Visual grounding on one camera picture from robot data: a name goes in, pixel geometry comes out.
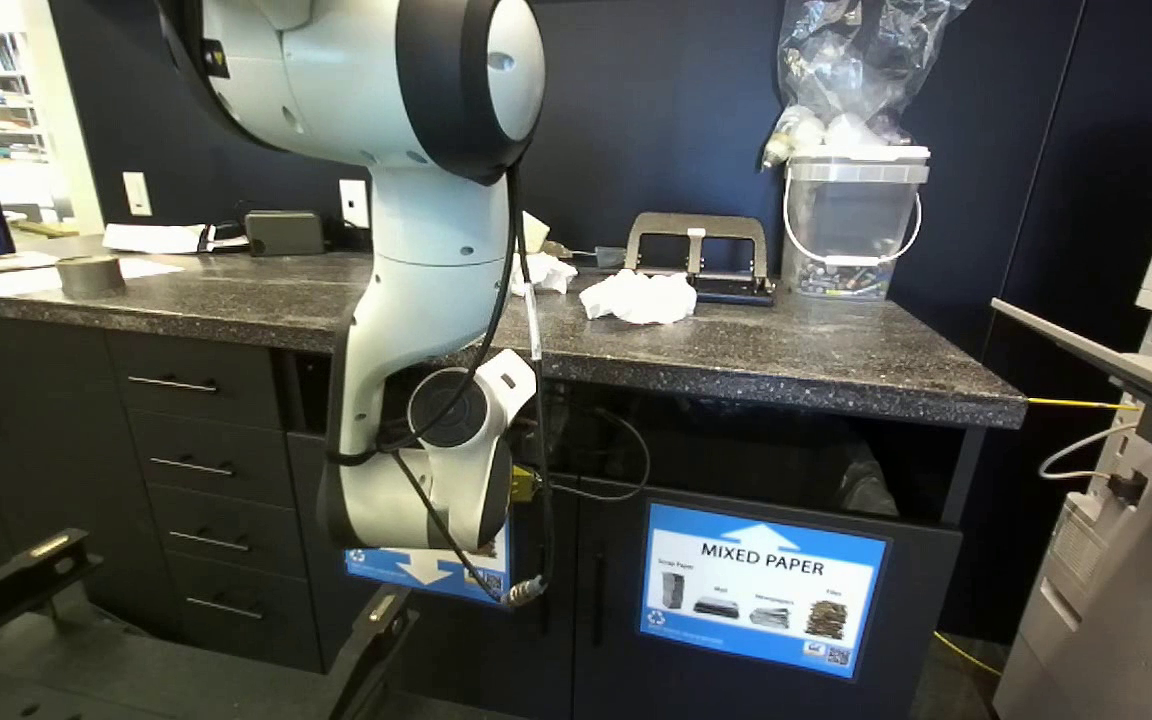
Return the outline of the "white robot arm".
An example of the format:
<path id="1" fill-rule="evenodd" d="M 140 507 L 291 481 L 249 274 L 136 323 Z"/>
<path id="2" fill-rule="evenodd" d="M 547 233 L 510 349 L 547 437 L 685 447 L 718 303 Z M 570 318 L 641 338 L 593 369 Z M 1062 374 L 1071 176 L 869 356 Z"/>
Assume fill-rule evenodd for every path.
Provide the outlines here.
<path id="1" fill-rule="evenodd" d="M 370 264 L 335 356 L 318 514 L 342 548 L 484 548 L 529 401 L 488 327 L 510 271 L 510 167 L 543 103 L 529 0 L 152 0 L 233 131 L 353 165 Z"/>

